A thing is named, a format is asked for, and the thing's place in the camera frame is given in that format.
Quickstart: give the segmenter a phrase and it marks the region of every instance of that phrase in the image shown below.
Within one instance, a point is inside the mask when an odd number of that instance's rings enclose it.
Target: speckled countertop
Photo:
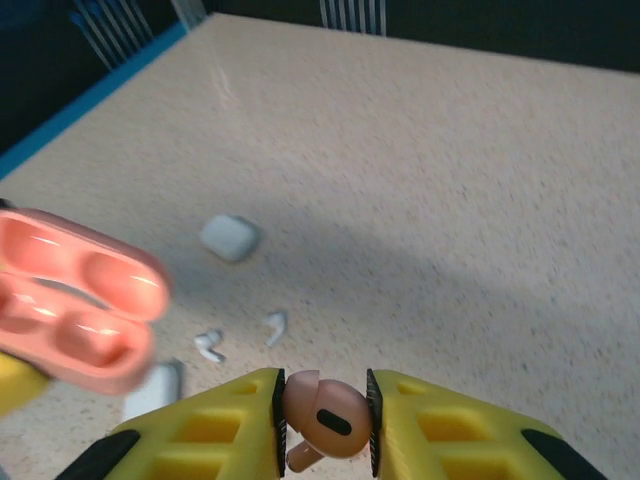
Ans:
[[[217,16],[0,187],[166,262],[156,332],[189,393],[263,366],[359,387],[392,368],[547,421],[624,480],[639,152],[638,77]],[[199,245],[223,212],[264,229],[246,264]],[[268,350],[276,308],[290,332]],[[192,347],[211,327],[224,366]],[[120,405],[55,385],[2,420],[0,464],[50,480]],[[364,457],[315,471],[370,478]]]

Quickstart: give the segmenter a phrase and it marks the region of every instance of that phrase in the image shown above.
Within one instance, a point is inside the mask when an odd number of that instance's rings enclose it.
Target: pink earbud case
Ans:
[[[154,363],[148,322],[162,316],[171,297],[157,259],[31,209],[0,211],[0,255],[0,351],[98,393],[128,393],[144,380]]]

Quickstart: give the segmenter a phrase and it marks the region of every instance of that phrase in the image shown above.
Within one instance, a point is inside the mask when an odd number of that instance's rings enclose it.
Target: table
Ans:
[[[359,388],[392,368],[540,418],[632,479],[638,132],[638,77],[217,15],[0,191],[164,260],[159,353],[190,394],[263,366]],[[247,263],[200,246],[218,213],[263,229]],[[223,366],[193,347],[213,327]],[[120,406],[55,385],[2,421],[0,464],[49,480]]]

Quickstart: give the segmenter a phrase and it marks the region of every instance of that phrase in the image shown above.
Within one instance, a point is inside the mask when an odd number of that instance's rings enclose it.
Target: white object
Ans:
[[[280,341],[287,331],[289,323],[287,320],[287,312],[280,310],[279,312],[270,313],[262,323],[267,327],[273,328],[273,335],[265,342],[267,347],[271,348]]]
[[[122,421],[139,417],[180,400],[182,376],[183,366],[179,362],[157,365],[145,383],[125,398]]]
[[[200,355],[204,358],[216,363],[223,363],[226,360],[224,355],[213,350],[222,343],[221,330],[211,330],[207,333],[201,333],[200,335],[196,335],[193,341]]]
[[[227,262],[244,260],[258,245],[260,234],[253,225],[239,217],[218,215],[200,233],[200,241]]]

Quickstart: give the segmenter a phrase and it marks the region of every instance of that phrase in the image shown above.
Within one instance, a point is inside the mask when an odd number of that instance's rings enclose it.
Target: white earbud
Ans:
[[[213,350],[214,347],[217,347],[220,343],[222,343],[221,330],[211,330],[207,333],[196,335],[196,337],[193,339],[193,342],[200,352],[200,355],[202,355],[204,358],[216,363],[222,363],[226,360],[226,357],[224,355]]]
[[[267,327],[273,328],[274,330],[273,335],[271,335],[271,337],[269,337],[269,340],[265,342],[267,347],[271,348],[280,341],[282,336],[287,331],[287,326],[289,323],[287,320],[287,312],[285,312],[284,310],[280,310],[278,312],[270,313],[262,323]]]

